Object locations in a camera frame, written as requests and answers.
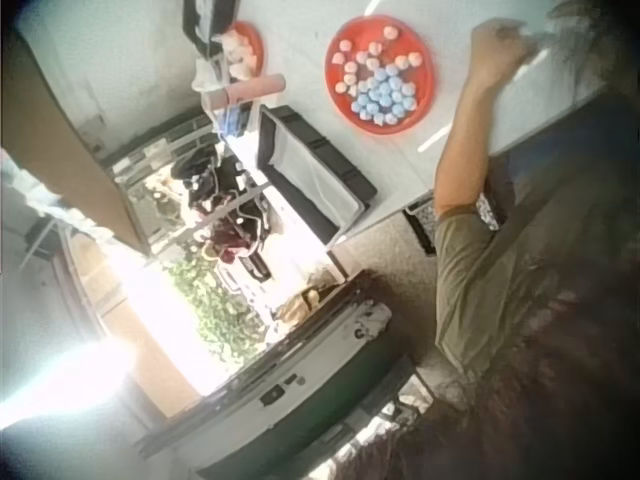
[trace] hand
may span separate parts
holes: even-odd
[[[470,85],[497,93],[531,57],[533,44],[520,35],[521,26],[515,20],[493,19],[473,29]]]

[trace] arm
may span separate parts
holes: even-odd
[[[518,27],[513,21],[490,20],[473,31],[469,75],[436,170],[437,217],[475,205],[482,193],[495,99],[532,53]]]

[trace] orange plate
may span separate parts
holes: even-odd
[[[399,35],[395,40],[384,38],[384,27],[389,25],[398,29]],[[418,106],[398,124],[381,127],[373,122],[360,120],[360,117],[351,111],[351,103],[354,99],[347,94],[336,93],[335,85],[341,82],[344,77],[344,65],[334,65],[331,63],[331,59],[334,53],[340,51],[340,41],[345,39],[350,40],[353,44],[351,51],[345,53],[347,62],[349,60],[355,62],[356,53],[367,51],[371,42],[379,42],[383,45],[382,53],[378,58],[385,65],[393,62],[398,55],[409,55],[411,52],[419,52],[422,55],[422,65],[418,68],[409,67],[402,74],[404,81],[413,82],[416,85],[416,102]],[[358,80],[371,76],[366,67],[361,65],[358,65],[358,67]],[[431,55],[426,45],[410,27],[386,15],[358,17],[345,24],[333,37],[327,49],[324,74],[329,94],[342,115],[357,127],[376,135],[391,135],[411,128],[427,114],[435,93],[435,72],[431,62]]]
[[[238,34],[246,37],[249,40],[249,45],[253,48],[253,54],[256,56],[256,71],[254,75],[260,76],[262,73],[262,67],[264,67],[264,47],[262,45],[262,38],[253,25],[248,22],[237,21],[234,22],[229,30],[235,30]]]

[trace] olive green shirt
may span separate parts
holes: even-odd
[[[602,162],[558,162],[516,189],[516,207],[498,232],[474,208],[438,220],[436,345],[472,379],[540,299],[560,293],[559,266],[615,261],[637,232],[637,186]]]

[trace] table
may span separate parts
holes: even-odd
[[[284,92],[268,106],[288,104],[326,136],[378,189],[371,208],[347,237],[384,220],[433,188],[435,169],[465,81],[470,32],[493,17],[527,22],[542,31],[554,0],[242,0],[238,19],[252,23],[266,50],[265,73],[282,73]],[[434,103],[409,131],[390,137],[364,133],[344,119],[324,81],[326,49],[340,27],[365,13],[385,14],[412,27],[432,51],[437,70]],[[595,90],[574,88],[574,76],[553,53],[512,82],[496,105],[490,142],[500,153],[568,113]],[[228,143],[243,163],[255,164],[255,119],[242,138]]]

